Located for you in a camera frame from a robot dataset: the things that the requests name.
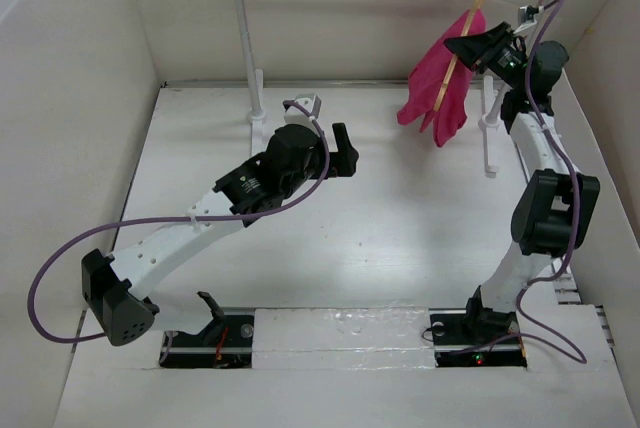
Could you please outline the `pink trousers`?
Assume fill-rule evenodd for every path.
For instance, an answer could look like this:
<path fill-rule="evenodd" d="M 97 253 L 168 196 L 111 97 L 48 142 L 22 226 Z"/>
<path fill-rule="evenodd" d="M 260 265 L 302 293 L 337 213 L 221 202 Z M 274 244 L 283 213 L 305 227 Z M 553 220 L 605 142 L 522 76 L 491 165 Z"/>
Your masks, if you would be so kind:
<path fill-rule="evenodd" d="M 397 122 L 406 126 L 422 118 L 419 132 L 433 127 L 433 139 L 443 147 L 467 121 L 465 99 L 473 73 L 460 61 L 449 69 L 454 55 L 445 47 L 448 38 L 481 34 L 486 20 L 478 10 L 466 34 L 463 33 L 469 11 L 465 11 L 429 48 L 408 78 L 408 100 L 397 112 Z"/>

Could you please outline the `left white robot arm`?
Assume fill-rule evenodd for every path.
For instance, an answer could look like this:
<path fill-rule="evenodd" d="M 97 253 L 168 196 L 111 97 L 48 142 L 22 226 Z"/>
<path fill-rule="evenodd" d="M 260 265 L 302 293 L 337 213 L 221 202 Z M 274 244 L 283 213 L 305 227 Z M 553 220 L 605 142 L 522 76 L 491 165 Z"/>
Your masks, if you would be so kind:
<path fill-rule="evenodd" d="M 95 249 L 81 261 L 82 295 L 115 347 L 151 329 L 159 313 L 149 296 L 173 271 L 213 243 L 257 220 L 291 209 L 327 178 L 351 177 L 359 159 L 345 124 L 332 126 L 337 149 L 299 124 L 275 131 L 265 151 L 215 182 L 183 217 L 158 220 L 136 245 L 106 255 Z"/>

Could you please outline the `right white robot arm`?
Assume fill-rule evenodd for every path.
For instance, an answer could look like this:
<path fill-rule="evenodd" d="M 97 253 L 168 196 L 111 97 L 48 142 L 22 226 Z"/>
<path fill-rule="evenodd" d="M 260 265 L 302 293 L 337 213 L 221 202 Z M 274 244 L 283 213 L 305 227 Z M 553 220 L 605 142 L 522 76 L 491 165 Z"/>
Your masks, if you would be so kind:
<path fill-rule="evenodd" d="M 520 292 L 569 248 L 581 246 L 600 183 L 566 160 L 555 130 L 550 93 L 569 60 L 560 43 L 544 41 L 527 55 L 523 39 L 503 22 L 485 33 L 448 38 L 444 45 L 466 68 L 491 70 L 508 86 L 500 117 L 529 174 L 511 218 L 512 243 L 460 320 L 465 337 L 484 343 L 515 323 Z"/>

